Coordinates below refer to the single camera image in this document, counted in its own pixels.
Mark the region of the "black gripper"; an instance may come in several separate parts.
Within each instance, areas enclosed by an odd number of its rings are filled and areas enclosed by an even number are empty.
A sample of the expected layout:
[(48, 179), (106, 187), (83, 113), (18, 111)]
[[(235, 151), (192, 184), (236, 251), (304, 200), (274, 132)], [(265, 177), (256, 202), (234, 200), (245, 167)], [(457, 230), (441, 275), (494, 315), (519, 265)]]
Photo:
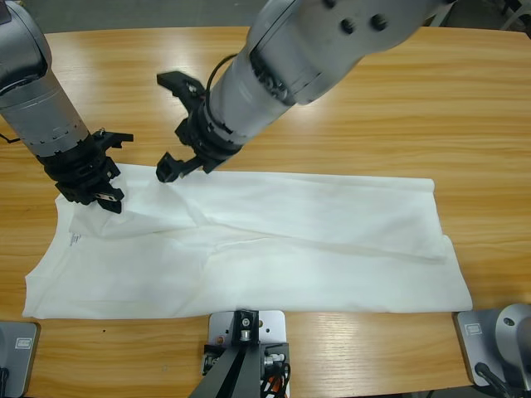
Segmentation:
[(74, 148), (48, 157), (38, 156), (37, 160), (67, 201), (85, 206), (97, 202), (103, 209), (120, 214), (124, 193), (111, 185), (120, 170), (106, 151), (133, 141), (131, 133), (99, 129)]
[(175, 134), (181, 144), (190, 147), (195, 154), (183, 161), (165, 153), (156, 167), (160, 182), (174, 182), (199, 168), (210, 173), (242, 149), (241, 145), (221, 137), (208, 121), (204, 104), (206, 90), (199, 80), (176, 70), (157, 74), (157, 84), (178, 98), (188, 112), (188, 117), (176, 128)]

